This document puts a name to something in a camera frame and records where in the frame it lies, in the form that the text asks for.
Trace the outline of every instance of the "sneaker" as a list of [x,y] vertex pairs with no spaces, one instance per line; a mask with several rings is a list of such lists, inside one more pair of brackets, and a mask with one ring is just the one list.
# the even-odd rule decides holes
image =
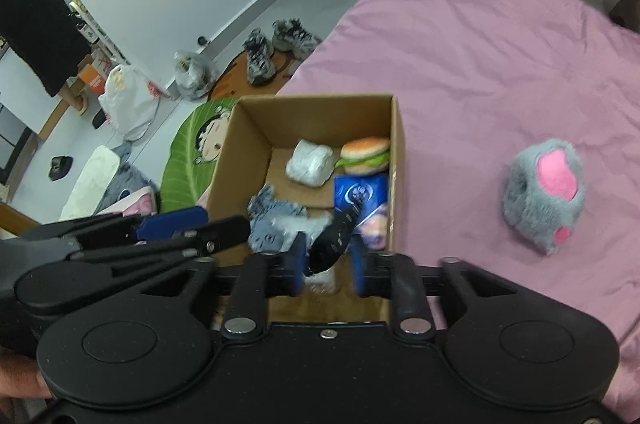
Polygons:
[[303,28],[299,19],[273,23],[273,46],[281,52],[293,52],[299,60],[305,60],[322,42]]
[[246,51],[246,79],[252,86],[269,84],[276,75],[276,67],[271,60],[273,45],[260,31],[252,30],[243,44]]

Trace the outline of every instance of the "metal screw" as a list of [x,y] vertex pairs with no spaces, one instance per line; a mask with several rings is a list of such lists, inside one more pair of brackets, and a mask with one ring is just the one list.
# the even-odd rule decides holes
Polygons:
[[331,328],[325,328],[322,332],[320,332],[320,337],[323,339],[335,339],[338,337],[338,332],[332,330]]
[[248,334],[255,329],[255,321],[248,317],[234,317],[225,323],[225,329],[232,334]]
[[400,323],[400,330],[414,336],[426,334],[431,330],[431,323],[421,317],[409,317]]

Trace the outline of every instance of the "human hand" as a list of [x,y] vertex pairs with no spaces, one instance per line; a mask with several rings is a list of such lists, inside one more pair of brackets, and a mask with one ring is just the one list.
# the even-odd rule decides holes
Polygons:
[[33,359],[6,354],[0,357],[0,398],[51,398]]

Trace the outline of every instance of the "blue snack package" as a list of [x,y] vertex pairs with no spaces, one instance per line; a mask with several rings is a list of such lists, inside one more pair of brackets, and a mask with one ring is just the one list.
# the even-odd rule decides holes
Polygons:
[[353,204],[355,198],[362,202],[362,212],[355,231],[370,250],[383,250],[386,247],[387,184],[386,173],[370,177],[341,175],[334,178],[336,209],[343,210],[347,205]]

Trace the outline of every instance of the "bed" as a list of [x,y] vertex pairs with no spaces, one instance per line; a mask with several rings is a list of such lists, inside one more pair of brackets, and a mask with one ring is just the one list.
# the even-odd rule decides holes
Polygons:
[[[406,248],[456,255],[602,320],[621,348],[604,403],[640,417],[640,36],[579,0],[359,0],[282,93],[393,92]],[[588,193],[543,257],[500,212],[508,164],[574,143]]]

